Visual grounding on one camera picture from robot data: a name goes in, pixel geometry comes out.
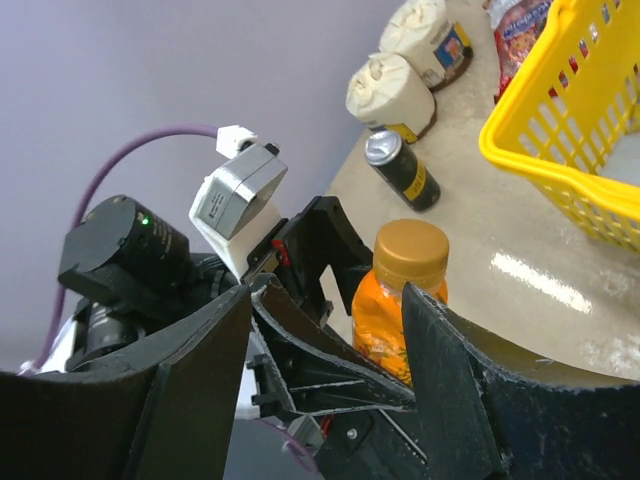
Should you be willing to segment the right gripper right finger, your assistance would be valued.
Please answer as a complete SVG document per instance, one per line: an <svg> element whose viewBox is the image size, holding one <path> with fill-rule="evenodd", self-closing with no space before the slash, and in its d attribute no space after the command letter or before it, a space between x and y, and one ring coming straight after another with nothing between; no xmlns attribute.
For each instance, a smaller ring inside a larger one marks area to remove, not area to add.
<svg viewBox="0 0 640 480"><path fill-rule="evenodd" d="M638 382L537 355L414 285L402 316L431 478L638 478Z"/></svg>

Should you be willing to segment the small orange juice bottle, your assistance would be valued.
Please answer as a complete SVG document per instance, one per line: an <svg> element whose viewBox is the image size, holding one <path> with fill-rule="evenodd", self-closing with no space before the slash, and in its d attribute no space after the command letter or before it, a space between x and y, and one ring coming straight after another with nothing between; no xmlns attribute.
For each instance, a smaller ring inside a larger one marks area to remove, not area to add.
<svg viewBox="0 0 640 480"><path fill-rule="evenodd" d="M412 283L448 302L446 271L450 244L437 226L398 219L377 233L371 270L351 304L353 347L408 386L412 378L402 320L402 291Z"/></svg>

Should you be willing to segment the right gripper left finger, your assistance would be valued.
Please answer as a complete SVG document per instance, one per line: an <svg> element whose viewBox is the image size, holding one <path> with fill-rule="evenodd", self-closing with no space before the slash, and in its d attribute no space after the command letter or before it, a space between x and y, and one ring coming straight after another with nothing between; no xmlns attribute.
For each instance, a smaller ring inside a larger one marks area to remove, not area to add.
<svg viewBox="0 0 640 480"><path fill-rule="evenodd" d="M5 479L219 479L251 323L232 288L84 372L1 376Z"/></svg>

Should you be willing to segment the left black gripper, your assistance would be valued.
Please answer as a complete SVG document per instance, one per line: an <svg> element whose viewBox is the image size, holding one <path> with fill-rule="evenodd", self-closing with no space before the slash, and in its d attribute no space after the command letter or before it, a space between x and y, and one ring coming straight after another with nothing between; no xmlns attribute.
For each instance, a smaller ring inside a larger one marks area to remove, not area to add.
<svg viewBox="0 0 640 480"><path fill-rule="evenodd" d="M372 262L340 201L314 198L248 260L259 414L281 420L326 479L424 478L413 390L326 324L323 273L332 271L349 306Z"/></svg>

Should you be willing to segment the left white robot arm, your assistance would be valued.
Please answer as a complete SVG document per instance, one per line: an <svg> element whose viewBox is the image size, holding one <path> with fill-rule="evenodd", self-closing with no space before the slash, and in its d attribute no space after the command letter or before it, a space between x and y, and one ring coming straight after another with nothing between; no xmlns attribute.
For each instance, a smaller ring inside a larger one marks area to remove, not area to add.
<svg viewBox="0 0 640 480"><path fill-rule="evenodd" d="M413 391L327 328L320 276L344 303L372 260L334 197L249 244L234 276L134 199L99 204L65 239L81 296L62 372L1 377L6 479L219 479L241 376L259 415L411 411Z"/></svg>

